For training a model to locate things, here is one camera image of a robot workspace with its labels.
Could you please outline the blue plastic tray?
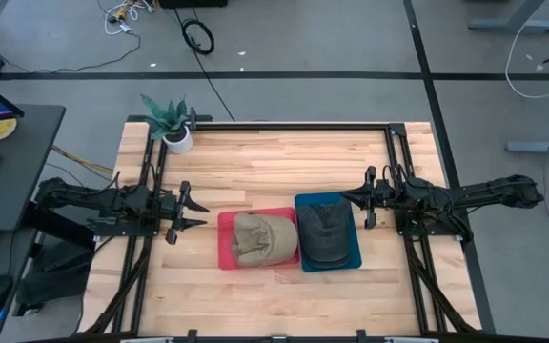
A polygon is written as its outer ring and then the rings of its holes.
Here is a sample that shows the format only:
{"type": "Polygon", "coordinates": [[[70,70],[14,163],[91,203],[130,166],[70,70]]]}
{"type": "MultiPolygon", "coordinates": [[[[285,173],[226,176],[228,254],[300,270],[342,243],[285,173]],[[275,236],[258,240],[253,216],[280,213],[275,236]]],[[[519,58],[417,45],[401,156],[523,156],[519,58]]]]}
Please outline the blue plastic tray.
{"type": "MultiPolygon", "coordinates": [[[[300,241],[299,225],[298,225],[296,210],[301,205],[330,204],[330,203],[336,203],[340,199],[346,200],[338,192],[307,193],[307,194],[299,194],[295,197],[295,215],[296,215],[297,230],[298,230],[298,237],[299,237],[299,251],[301,256],[301,267],[304,272],[307,272],[303,268],[303,265],[306,264],[306,262],[302,261],[302,257],[305,255],[301,250],[301,241],[300,241]]],[[[351,207],[351,213],[348,219],[348,229],[350,234],[350,246],[349,246],[350,261],[348,263],[352,263],[354,265],[351,269],[358,269],[362,264],[362,259],[361,259],[361,253],[360,253],[358,239],[357,239],[356,223],[355,223],[354,215],[352,212],[352,207],[351,207]]]]}

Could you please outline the tan cap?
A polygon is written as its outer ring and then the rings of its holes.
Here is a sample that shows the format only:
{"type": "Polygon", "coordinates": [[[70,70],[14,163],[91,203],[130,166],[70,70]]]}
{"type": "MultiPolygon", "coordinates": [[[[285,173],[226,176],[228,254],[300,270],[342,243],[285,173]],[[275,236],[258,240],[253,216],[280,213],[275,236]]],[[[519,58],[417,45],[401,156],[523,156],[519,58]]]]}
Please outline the tan cap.
{"type": "Polygon", "coordinates": [[[269,267],[295,257],[295,223],[284,216],[240,213],[234,217],[231,252],[240,268],[269,267]]]}

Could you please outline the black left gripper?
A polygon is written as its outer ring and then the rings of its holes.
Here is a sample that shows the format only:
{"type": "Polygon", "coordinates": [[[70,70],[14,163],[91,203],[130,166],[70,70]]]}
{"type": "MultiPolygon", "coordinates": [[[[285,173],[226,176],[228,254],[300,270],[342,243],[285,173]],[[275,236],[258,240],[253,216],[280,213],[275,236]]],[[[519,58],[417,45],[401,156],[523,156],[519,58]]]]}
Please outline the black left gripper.
{"type": "Polygon", "coordinates": [[[158,195],[158,216],[163,220],[170,220],[171,226],[167,229],[165,240],[168,244],[176,243],[178,234],[185,230],[205,225],[206,221],[198,219],[186,219],[183,211],[188,198],[188,209],[196,212],[209,212],[210,210],[194,202],[190,197],[191,186],[188,181],[183,181],[180,185],[179,195],[174,195],[172,191],[161,191],[158,195]]]}

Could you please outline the black box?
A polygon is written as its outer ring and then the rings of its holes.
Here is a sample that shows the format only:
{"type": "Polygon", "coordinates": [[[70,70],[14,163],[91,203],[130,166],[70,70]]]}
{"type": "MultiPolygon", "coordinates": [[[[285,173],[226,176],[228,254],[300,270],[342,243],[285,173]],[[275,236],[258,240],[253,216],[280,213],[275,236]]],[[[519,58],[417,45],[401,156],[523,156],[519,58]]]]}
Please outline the black box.
{"type": "Polygon", "coordinates": [[[164,9],[226,7],[229,0],[158,0],[164,9]]]}

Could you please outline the black aluminium table frame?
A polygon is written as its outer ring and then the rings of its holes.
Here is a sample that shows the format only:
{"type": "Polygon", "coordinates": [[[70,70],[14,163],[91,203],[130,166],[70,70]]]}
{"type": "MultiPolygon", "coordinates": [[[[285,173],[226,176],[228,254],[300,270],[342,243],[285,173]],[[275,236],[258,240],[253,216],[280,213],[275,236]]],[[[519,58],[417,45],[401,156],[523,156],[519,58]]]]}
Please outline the black aluminium table frame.
{"type": "Polygon", "coordinates": [[[360,267],[304,272],[299,265],[223,271],[218,265],[217,219],[223,212],[290,208],[300,193],[359,186],[369,166],[443,181],[435,139],[427,123],[206,123],[193,132],[193,148],[162,151],[145,123],[128,121],[116,168],[135,182],[151,159],[165,188],[190,182],[203,206],[199,226],[175,244],[152,241],[144,278],[132,288],[109,332],[135,330],[170,343],[381,343],[435,329],[439,314],[417,306],[414,277],[395,215],[377,214],[364,227],[355,211],[360,267]]]}

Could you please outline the green plant in white pot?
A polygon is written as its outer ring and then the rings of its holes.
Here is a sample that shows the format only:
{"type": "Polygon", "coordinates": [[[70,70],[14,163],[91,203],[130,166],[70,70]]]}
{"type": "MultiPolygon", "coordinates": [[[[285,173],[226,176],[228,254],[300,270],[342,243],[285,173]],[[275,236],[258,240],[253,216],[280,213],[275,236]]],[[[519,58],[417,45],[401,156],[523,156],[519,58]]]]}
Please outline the green plant in white pot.
{"type": "Polygon", "coordinates": [[[184,99],[177,104],[172,100],[167,107],[160,106],[149,96],[141,94],[142,103],[149,111],[147,120],[152,127],[151,139],[162,140],[176,154],[190,151],[193,146],[189,128],[189,109],[184,99]]]}

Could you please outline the black desk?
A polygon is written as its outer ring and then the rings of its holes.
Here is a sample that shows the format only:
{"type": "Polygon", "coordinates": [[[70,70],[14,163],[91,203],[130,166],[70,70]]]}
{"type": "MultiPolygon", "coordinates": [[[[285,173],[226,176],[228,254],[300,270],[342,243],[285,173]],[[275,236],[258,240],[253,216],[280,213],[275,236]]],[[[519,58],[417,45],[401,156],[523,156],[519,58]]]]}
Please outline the black desk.
{"type": "MultiPolygon", "coordinates": [[[[33,190],[50,154],[66,109],[60,105],[22,105],[15,131],[0,140],[0,275],[17,283],[29,259],[37,230],[21,225],[33,190]]],[[[0,332],[13,302],[0,316],[0,332]]]]}

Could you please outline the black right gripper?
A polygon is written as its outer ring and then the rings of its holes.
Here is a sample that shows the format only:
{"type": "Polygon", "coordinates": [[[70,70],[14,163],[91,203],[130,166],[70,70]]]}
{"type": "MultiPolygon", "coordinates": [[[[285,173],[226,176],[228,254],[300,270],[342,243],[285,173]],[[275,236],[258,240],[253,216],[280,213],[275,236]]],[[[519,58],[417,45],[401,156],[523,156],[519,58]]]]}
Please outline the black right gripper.
{"type": "Polygon", "coordinates": [[[393,198],[393,188],[389,181],[376,177],[376,168],[369,166],[365,172],[364,184],[358,188],[341,192],[345,197],[365,196],[364,198],[349,197],[348,200],[366,212],[365,228],[373,229],[376,226],[376,208],[384,208],[393,198]]]}

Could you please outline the red plastic tray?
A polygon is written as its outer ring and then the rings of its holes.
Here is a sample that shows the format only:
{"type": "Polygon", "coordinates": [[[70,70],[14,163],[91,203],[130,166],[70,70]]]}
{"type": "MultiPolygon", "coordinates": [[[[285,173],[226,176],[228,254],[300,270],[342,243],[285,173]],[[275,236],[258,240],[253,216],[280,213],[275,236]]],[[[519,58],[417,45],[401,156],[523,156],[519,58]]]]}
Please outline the red plastic tray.
{"type": "MultiPolygon", "coordinates": [[[[222,212],[217,217],[217,257],[218,257],[218,267],[223,271],[250,269],[250,268],[238,267],[234,260],[233,254],[231,252],[232,239],[234,235],[234,217],[237,214],[240,214],[243,212],[284,216],[288,219],[291,219],[295,223],[295,227],[296,227],[295,210],[291,207],[236,211],[236,212],[222,212]]],[[[279,266],[294,265],[294,264],[297,264],[298,261],[299,261],[299,252],[297,247],[295,257],[291,261],[274,265],[274,266],[279,267],[279,266]]]]}

